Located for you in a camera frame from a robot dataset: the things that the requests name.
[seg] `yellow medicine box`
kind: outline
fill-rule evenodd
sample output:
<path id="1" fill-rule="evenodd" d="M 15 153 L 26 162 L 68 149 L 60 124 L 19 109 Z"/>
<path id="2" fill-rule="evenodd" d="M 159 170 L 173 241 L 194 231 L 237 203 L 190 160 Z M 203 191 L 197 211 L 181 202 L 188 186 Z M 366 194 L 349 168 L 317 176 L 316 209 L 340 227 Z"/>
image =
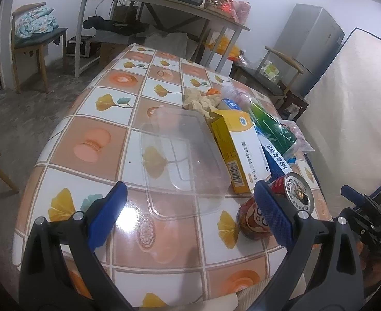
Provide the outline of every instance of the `yellow medicine box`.
<path id="1" fill-rule="evenodd" d="M 249 114 L 237 110 L 210 112 L 212 132 L 232 177 L 235 193 L 253 192 L 259 180 L 271 178 L 270 168 Z"/>

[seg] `table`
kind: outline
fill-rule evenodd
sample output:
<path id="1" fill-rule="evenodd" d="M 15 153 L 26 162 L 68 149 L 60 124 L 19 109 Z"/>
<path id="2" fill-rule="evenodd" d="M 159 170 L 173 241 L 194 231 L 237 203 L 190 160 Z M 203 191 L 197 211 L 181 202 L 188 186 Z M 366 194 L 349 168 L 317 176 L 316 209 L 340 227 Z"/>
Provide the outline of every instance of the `table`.
<path id="1" fill-rule="evenodd" d="M 178 0 L 128 0 L 128 1 L 136 1 L 136 2 L 142 2 L 146 4 L 147 8 L 149 9 L 150 13 L 152 14 L 153 18 L 155 19 L 156 23 L 158 26 L 161 26 L 160 20 L 158 19 L 154 9 L 152 8 L 152 4 L 158 5 L 158 6 L 164 6 L 164 7 L 169 7 L 173 9 L 177 9 L 180 11 L 184 11 L 186 13 L 195 15 L 194 17 L 190 18 L 189 20 L 185 22 L 181 22 L 180 24 L 177 24 L 176 26 L 171 27 L 170 29 L 167 30 L 174 30 L 177 28 L 180 28 L 182 26 L 185 26 L 189 24 L 190 22 L 194 22 L 200 18 L 204 18 L 205 24 L 203 26 L 201 36 L 199 38 L 199 43 L 198 47 L 196 49 L 196 52 L 200 49 L 200 46 L 202 45 L 202 41 L 204 36 L 208 33 L 209 30 L 209 23 L 210 21 L 217 22 L 222 26 L 222 30 L 219 34 L 219 37 L 216 41 L 216 45 L 214 46 L 208 60 L 206 61 L 206 66 L 209 66 L 210 62 L 212 61 L 212 58 L 214 57 L 214 54 L 216 53 L 217 48 L 219 47 L 220 39 L 222 36 L 225 34 L 225 31 L 227 29 L 234 30 L 234 34 L 229 42 L 229 45 L 227 46 L 227 49 L 225 50 L 224 55 L 222 56 L 222 59 L 220 60 L 216 71 L 220 72 L 228 58 L 229 53 L 231 52 L 232 47 L 236 43 L 239 35 L 241 34 L 242 30 L 247 30 L 250 31 L 249 28 L 235 22 L 233 19 L 228 18 L 225 15 L 222 15 L 220 13 L 216 13 L 214 11 L 204 9 L 202 7 L 197 7 L 193 6 L 192 4 L 178 1 Z M 113 9 L 111 10 L 111 14 L 114 12 L 114 8 L 117 5 L 118 0 L 114 0 L 113 3 Z M 80 47 L 81 47 L 81 29 L 82 29 L 82 23 L 84 21 L 84 13 L 85 13 L 85 6 L 87 4 L 87 0 L 82 0 L 81 1 L 81 6 L 80 6 L 80 13 L 78 15 L 78 26 L 77 26 L 77 34 L 76 34 L 76 44 L 75 44 L 75 77 L 78 78 L 80 76 L 80 73 L 83 72 L 88 66 L 90 66 L 94 61 L 89 62 L 88 64 L 84 65 L 83 67 L 80 67 Z"/>
<path id="2" fill-rule="evenodd" d="M 149 208 L 141 125 L 160 107 L 181 108 L 184 88 L 206 92 L 224 85 L 250 92 L 278 116 L 268 97 L 185 59 L 139 45 L 130 45 L 117 56 L 80 94 L 36 162 L 16 221 L 14 265 L 20 268 L 37 217 L 69 218 L 106 196 L 121 180 L 128 186 L 128 202 L 96 255 L 133 306 L 174 306 L 212 299 L 274 275 L 285 248 L 268 234 L 260 241 L 250 241 L 235 224 L 239 206 L 250 195 L 236 195 L 231 187 L 218 211 L 179 220 L 160 220 Z M 329 220 L 304 156 L 297 156 L 292 169 L 313 191 L 312 216 Z M 220 221 L 236 240 L 234 244 L 226 245 L 219 236 Z M 151 237 L 143 236 L 143 230 L 152 231 Z M 70 249 L 62 249 L 73 282 L 83 291 Z"/>

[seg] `refrigerator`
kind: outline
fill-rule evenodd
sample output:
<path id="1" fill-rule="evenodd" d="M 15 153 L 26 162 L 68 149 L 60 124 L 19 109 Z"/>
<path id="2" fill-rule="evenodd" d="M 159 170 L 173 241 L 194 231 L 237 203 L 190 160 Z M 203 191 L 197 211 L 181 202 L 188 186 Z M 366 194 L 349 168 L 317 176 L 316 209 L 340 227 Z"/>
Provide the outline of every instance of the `refrigerator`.
<path id="1" fill-rule="evenodd" d="M 323 7 L 296 4 L 274 46 L 303 67 L 304 74 L 297 77 L 291 90 L 307 95 L 336 57 L 343 38 L 343 30 Z M 269 60 L 288 85 L 297 71 L 273 54 Z"/>

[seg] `mattress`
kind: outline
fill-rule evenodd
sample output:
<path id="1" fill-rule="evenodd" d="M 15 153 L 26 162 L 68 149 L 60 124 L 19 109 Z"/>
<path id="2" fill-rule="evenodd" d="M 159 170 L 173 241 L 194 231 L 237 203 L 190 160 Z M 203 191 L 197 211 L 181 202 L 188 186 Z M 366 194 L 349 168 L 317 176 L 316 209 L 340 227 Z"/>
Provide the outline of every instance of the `mattress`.
<path id="1" fill-rule="evenodd" d="M 343 185 L 370 195 L 381 186 L 381 39 L 355 29 L 307 96 L 298 125 L 330 212 L 352 206 Z"/>

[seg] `red can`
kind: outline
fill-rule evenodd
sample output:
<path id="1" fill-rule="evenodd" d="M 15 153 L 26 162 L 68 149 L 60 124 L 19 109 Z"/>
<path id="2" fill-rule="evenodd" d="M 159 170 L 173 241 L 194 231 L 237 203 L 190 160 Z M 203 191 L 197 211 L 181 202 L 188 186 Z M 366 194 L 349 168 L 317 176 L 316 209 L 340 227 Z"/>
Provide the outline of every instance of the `red can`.
<path id="1" fill-rule="evenodd" d="M 260 240 L 269 235 L 270 228 L 253 197 L 239 208 L 237 222 L 242 234 L 251 240 Z"/>
<path id="2" fill-rule="evenodd" d="M 270 184 L 271 190 L 288 199 L 299 211 L 314 211 L 314 196 L 307 181 L 297 173 L 289 172 Z"/>

